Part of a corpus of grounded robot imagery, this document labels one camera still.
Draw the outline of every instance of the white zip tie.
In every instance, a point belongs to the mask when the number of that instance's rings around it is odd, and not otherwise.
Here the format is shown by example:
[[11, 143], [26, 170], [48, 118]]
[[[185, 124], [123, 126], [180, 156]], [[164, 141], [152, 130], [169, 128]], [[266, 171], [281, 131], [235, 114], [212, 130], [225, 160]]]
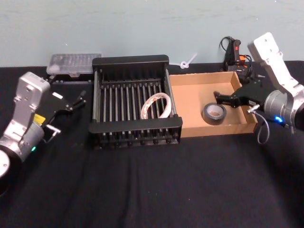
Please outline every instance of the white zip tie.
[[180, 66], [181, 69], [185, 69], [185, 68], [189, 68], [189, 64], [195, 59], [195, 57], [197, 56], [198, 54], [195, 53], [192, 58], [186, 62], [186, 61], [182, 61], [181, 63], [169, 63], [170, 65], [176, 65], [176, 66]]

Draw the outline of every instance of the blue wall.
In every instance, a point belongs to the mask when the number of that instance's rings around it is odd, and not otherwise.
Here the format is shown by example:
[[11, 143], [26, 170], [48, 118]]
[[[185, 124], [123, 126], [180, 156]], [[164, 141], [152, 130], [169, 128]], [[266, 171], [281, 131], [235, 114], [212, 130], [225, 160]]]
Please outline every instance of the blue wall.
[[46, 66], [54, 53], [167, 54], [219, 62], [219, 41], [273, 33], [285, 60], [304, 60], [303, 0], [2, 0], [0, 66]]

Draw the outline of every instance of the black table cloth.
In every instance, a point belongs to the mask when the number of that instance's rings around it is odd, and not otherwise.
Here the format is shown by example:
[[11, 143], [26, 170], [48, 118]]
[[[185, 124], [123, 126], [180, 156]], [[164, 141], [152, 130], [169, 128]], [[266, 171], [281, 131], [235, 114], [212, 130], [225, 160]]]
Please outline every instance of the black table cloth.
[[[286, 63], [304, 84], [304, 63]], [[221, 64], [170, 67], [170, 74], [219, 71]], [[265, 74], [258, 65], [256, 71]], [[0, 68], [0, 133], [14, 109], [18, 78], [45, 67]], [[268, 78], [265, 85], [271, 86]], [[18, 181], [0, 198], [0, 227], [302, 227], [304, 134], [270, 123], [267, 145], [256, 134], [182, 139], [179, 145], [92, 150], [88, 140], [93, 85], [54, 84], [88, 103], [40, 143]]]

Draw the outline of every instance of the cardboard box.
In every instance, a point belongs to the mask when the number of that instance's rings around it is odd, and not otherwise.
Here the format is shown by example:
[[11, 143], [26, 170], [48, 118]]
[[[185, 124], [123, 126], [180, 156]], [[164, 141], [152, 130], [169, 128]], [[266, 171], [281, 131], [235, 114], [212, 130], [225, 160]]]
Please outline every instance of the cardboard box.
[[230, 95], [242, 85], [235, 72], [170, 75], [176, 111], [182, 117], [181, 137], [253, 133], [257, 119], [248, 114], [248, 106], [232, 108], [224, 105], [227, 115], [220, 125], [210, 125], [202, 118], [204, 106], [216, 103], [218, 91]]

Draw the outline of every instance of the plastic lid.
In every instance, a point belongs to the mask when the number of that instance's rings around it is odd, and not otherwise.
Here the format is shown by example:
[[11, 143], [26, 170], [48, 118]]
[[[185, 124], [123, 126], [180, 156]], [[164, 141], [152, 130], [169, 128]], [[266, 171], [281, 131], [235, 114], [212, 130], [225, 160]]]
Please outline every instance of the plastic lid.
[[92, 60], [102, 54], [54, 54], [47, 67], [49, 75], [70, 75], [93, 73]]

